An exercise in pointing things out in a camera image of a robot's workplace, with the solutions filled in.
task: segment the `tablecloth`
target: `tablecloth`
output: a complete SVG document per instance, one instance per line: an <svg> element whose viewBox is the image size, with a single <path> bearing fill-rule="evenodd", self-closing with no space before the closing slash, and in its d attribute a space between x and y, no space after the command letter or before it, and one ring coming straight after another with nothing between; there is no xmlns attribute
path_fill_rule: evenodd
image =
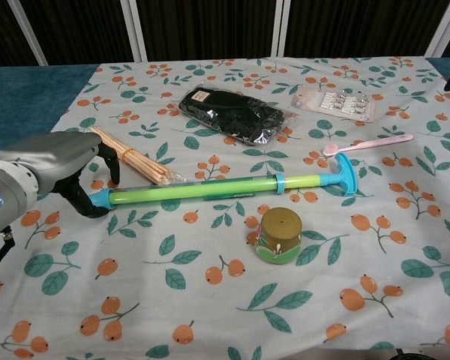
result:
<svg viewBox="0 0 450 360"><path fill-rule="evenodd" d="M203 83L297 116L269 144L241 144L177 109ZM376 118L296 109L302 85L362 91ZM329 185L175 199L95 220L41 196L12 223L17 246L0 264L0 359L281 359L311 347L450 345L444 85L422 57L102 64L53 130L100 126L188 181L333 173L334 158L321 154L329 143L414 139L348 153L353 196ZM149 184L124 164L121 174L120 188ZM90 194L111 186L104 162L87 164L81 182ZM303 223L301 253L286 265L248 244L278 206Z"/></svg>

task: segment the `green container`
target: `green container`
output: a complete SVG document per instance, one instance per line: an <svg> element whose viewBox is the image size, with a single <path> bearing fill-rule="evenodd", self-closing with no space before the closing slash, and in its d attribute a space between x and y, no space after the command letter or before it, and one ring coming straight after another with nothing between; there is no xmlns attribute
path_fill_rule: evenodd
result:
<svg viewBox="0 0 450 360"><path fill-rule="evenodd" d="M273 264L292 262L300 253L302 220L289 208L271 208L256 232L258 256Z"/></svg>

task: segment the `pink spoon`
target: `pink spoon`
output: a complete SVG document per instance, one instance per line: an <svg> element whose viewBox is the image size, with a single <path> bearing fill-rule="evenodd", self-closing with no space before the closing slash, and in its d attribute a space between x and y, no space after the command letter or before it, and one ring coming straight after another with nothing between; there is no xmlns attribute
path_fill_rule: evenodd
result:
<svg viewBox="0 0 450 360"><path fill-rule="evenodd" d="M338 152L348 152L350 150L374 148L375 146L384 146L384 145L389 145L389 144L402 143L403 141L409 141L411 139L413 139L412 134L404 134L404 135L398 135L398 136L390 136L390 137L386 137L384 139L360 142L359 144L354 145L354 146L349 146L348 148L338 148L338 145L336 145L336 144L328 144L323 149L322 153L325 156L333 156L333 155L336 155Z"/></svg>

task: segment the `white label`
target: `white label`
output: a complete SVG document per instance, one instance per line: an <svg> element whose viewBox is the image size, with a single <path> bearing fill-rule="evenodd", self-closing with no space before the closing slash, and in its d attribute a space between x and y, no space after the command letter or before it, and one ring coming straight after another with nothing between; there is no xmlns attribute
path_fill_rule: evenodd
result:
<svg viewBox="0 0 450 360"><path fill-rule="evenodd" d="M192 99L194 99L196 101L199 101L199 102L203 102L207 98L207 96L209 96L209 95L210 95L209 92L197 91L195 93L195 95L192 96Z"/></svg>

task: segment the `robotic hand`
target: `robotic hand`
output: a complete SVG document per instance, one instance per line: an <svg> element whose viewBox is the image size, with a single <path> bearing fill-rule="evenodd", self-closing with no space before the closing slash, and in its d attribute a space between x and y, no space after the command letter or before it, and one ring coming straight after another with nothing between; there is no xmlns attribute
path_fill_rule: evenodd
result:
<svg viewBox="0 0 450 360"><path fill-rule="evenodd" d="M33 207L39 194L61 194L87 218L108 213L108 208L93 205L80 186L83 167L96 155L105 160L117 185L116 151L96 133L46 133L0 151L0 232L4 239L0 261L15 245L10 224Z"/></svg>

